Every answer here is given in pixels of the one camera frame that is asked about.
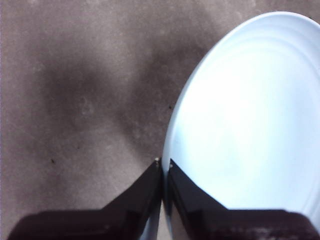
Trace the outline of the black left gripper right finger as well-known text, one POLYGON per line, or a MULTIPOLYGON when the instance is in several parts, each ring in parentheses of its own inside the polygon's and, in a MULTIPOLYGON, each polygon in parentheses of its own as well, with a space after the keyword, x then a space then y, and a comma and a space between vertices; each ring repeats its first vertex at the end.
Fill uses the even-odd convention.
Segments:
POLYGON ((318 240, 310 220, 285 210, 231 210, 198 187, 173 161, 167 213, 175 240, 318 240))

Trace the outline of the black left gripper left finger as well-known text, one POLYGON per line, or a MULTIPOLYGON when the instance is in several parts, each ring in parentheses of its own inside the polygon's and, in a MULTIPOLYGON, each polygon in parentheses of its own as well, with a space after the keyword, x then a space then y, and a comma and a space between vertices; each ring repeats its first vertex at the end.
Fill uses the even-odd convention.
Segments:
POLYGON ((155 240, 162 201, 162 167, 155 160, 101 209, 43 211, 23 217, 10 240, 155 240))

